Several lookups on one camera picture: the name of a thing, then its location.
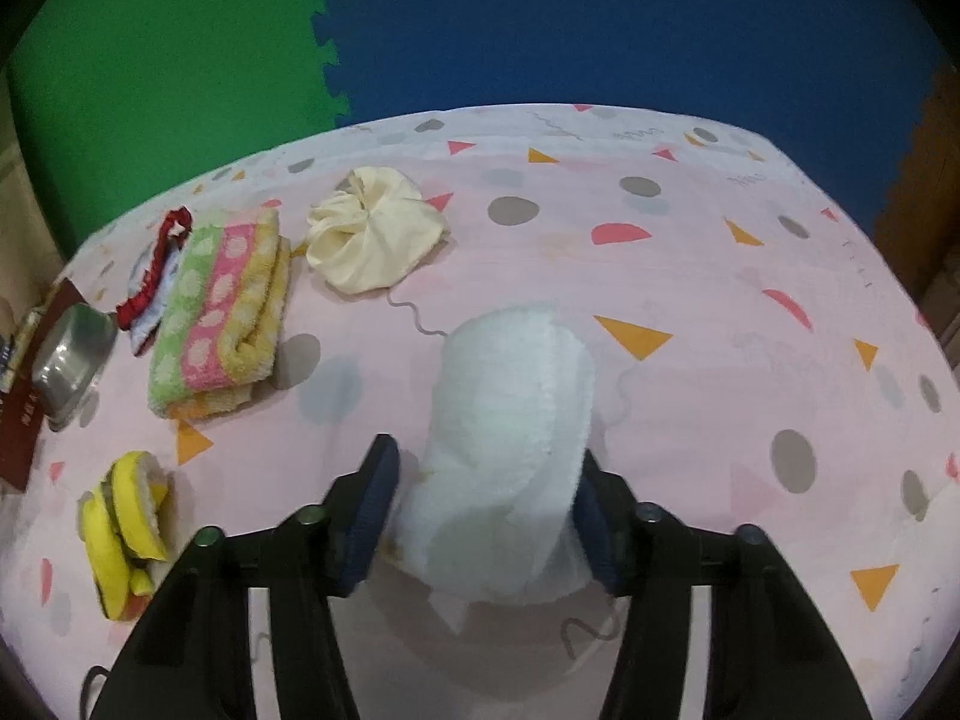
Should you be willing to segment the white towel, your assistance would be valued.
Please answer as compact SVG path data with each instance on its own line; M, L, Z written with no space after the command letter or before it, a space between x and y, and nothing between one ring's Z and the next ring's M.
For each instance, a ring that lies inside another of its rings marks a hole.
M550 305L462 323L441 348L430 432L392 528L395 564L438 592L545 605L590 580L574 496L596 369Z

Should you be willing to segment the green pink striped towel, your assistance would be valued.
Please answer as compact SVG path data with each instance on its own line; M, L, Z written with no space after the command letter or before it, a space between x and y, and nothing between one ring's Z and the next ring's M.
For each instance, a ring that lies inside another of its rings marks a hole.
M274 206L195 220L149 363L156 416L195 421L252 400L274 370L290 260Z

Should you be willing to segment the yellow grey soft slipper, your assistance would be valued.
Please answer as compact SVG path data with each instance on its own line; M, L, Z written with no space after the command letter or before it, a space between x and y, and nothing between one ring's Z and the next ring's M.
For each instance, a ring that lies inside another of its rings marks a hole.
M149 567L169 557L160 528L167 493L160 462L133 450L117 458L78 500L78 533L99 608L109 621L135 616L139 598L155 593Z

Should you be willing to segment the pink patterned tablecloth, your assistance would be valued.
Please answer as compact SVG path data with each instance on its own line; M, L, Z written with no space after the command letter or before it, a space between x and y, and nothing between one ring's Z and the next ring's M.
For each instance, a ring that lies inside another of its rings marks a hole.
M755 523L877 718L958 632L958 387L857 224L755 133L652 110L409 115L254 154L99 229L67 277L130 291L194 218L160 343L119 341L2 505L2 639L78 715L146 614L99 590L98 484L153 455L163 577L203 525L275 527L402 457L371 577L334 608L370 718L587 718L625 605L569 523L590 452L693 527Z

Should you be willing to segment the cream satin scrunchie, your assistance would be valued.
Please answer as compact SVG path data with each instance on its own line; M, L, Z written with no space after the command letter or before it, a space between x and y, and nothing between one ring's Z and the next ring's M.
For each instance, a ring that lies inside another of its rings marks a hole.
M352 169L308 213L304 257L345 296L391 289L449 234L441 211L392 167Z

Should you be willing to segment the stainless steel bowl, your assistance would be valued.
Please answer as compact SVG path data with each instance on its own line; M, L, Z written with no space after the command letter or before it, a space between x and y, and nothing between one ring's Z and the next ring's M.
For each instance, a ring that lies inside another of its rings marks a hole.
M116 319L84 302L67 307L37 349L31 383L47 424L60 433L98 383L116 343Z

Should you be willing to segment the red scrunchie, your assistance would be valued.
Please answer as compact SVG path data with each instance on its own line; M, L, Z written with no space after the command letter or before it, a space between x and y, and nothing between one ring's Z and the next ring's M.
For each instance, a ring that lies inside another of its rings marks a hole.
M132 327L132 323L143 316L145 310L153 304L156 293L160 289L166 262L172 252L179 252L184 247L190 231L192 231L192 213L185 206L179 206L176 210L166 213L158 229L156 244L151 249L151 259L143 273L139 289L116 307L117 327L121 330L127 332Z

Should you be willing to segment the green foam mat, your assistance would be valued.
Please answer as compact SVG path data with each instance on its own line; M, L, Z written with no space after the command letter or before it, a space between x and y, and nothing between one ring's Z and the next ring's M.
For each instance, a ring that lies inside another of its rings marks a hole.
M325 0L47 0L7 64L60 252L168 188L331 130L350 110Z

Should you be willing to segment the blue foam mat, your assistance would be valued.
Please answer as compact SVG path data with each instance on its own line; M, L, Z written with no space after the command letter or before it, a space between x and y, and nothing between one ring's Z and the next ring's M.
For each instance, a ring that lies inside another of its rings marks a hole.
M644 107L771 140L872 226L946 49L910 0L304 0L348 122Z

